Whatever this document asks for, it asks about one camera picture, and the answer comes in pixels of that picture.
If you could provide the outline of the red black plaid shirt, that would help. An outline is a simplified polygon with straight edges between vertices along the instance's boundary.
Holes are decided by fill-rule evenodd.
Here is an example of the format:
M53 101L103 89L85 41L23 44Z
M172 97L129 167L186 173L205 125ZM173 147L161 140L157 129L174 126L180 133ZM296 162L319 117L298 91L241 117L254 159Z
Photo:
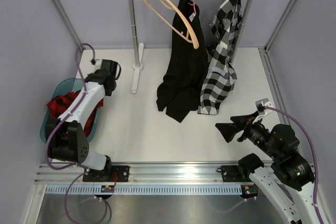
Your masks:
M71 91L64 95L58 95L54 97L53 99L51 99L47 103L47 106L49 108L50 117L53 119L56 119L61 114L63 114L70 107L70 105L72 105L72 103L74 102L74 100L76 99L79 93L80 93L80 90L76 92ZM86 136L88 136L91 133L94 120L96 118L97 109L102 106L103 106L103 99L101 99L99 103L97 103L95 109L92 111L92 113L88 117L86 124L85 124L85 128L84 128L84 132Z

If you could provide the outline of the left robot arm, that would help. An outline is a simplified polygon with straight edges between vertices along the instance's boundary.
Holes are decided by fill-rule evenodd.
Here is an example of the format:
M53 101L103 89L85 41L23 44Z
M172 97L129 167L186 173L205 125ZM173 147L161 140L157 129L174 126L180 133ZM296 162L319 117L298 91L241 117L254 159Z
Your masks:
M72 104L56 119L45 125L45 160L50 168L57 170L52 159L64 161L63 168L72 165L82 167L85 176L106 182L117 180L109 156L92 150L85 134L85 125L97 104L111 96L120 77L121 66L113 60L102 60L100 67L82 77L82 89Z

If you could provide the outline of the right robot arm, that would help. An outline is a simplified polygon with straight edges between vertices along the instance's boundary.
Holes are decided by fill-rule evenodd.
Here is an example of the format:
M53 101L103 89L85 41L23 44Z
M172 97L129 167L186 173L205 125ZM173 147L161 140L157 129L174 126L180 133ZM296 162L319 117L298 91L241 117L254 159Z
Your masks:
M277 124L268 130L262 119L275 108L264 106L250 115L232 116L231 123L217 123L229 143L241 132L239 142L250 140L272 159L271 169L287 192L273 180L265 164L254 153L238 161L237 173L242 180L253 182L278 211L285 223L329 223L318 203L318 166L297 151L300 144L290 125Z

